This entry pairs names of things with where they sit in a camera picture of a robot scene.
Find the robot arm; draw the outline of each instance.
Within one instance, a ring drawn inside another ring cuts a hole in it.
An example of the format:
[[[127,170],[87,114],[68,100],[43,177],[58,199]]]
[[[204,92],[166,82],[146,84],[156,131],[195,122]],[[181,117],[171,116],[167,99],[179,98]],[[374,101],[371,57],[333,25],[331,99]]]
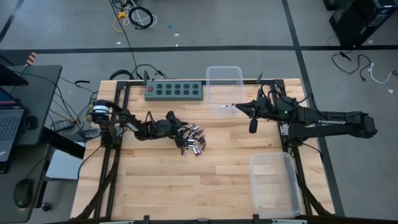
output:
[[[295,98],[278,95],[274,105],[261,90],[257,100],[236,104],[235,107],[251,118],[249,132],[257,131],[257,119],[279,121],[288,126],[288,140],[303,143],[308,138],[349,134],[357,138],[371,138],[377,130],[373,118],[360,111],[328,112],[302,107]],[[327,124],[307,127],[311,124]]]
[[[111,122],[110,114],[116,114],[118,119]],[[176,118],[173,111],[166,114],[166,119],[159,121],[154,121],[151,113],[148,112],[147,116],[150,116],[150,121],[141,122],[129,110],[124,110],[106,100],[98,100],[95,103],[92,116],[93,122],[98,124],[101,129],[101,143],[105,147],[112,147],[115,144],[116,141],[113,141],[116,139],[114,124],[119,123],[133,131],[135,137],[140,141],[169,137],[175,140],[177,147],[182,148],[184,144],[182,135],[187,129],[183,131],[179,131],[179,129],[188,124]]]

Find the black computer tower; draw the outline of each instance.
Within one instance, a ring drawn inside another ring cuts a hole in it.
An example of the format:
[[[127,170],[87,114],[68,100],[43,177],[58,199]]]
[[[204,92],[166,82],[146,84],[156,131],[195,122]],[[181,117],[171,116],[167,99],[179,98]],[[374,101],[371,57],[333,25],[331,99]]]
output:
[[[329,20],[333,30],[345,47],[360,46],[396,10],[398,0],[346,0]]]
[[[338,5],[340,1],[344,0],[323,0],[323,3],[327,10],[332,11],[338,9]]]

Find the laptop keyboard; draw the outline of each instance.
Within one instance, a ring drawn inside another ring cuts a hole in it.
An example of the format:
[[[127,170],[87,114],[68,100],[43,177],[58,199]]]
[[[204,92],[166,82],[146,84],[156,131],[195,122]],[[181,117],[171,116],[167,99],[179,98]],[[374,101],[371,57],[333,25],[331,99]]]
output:
[[[20,116],[0,116],[0,140],[14,137],[19,125]]]

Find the power strip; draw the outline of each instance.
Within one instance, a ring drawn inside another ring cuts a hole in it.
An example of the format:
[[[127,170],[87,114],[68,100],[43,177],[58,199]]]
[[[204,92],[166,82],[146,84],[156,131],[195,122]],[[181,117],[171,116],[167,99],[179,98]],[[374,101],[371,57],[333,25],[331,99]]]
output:
[[[147,81],[146,101],[203,101],[200,81]]]

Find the plastic container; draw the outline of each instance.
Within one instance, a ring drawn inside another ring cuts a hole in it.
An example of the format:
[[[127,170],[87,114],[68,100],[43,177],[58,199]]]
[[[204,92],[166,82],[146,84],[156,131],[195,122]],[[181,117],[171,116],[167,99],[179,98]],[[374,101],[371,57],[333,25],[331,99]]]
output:
[[[253,155],[250,168],[254,209],[261,218],[300,215],[299,187],[293,160],[288,153]]]
[[[239,67],[212,66],[206,69],[207,103],[212,116],[230,117],[238,109],[233,105],[243,103],[243,76]]]

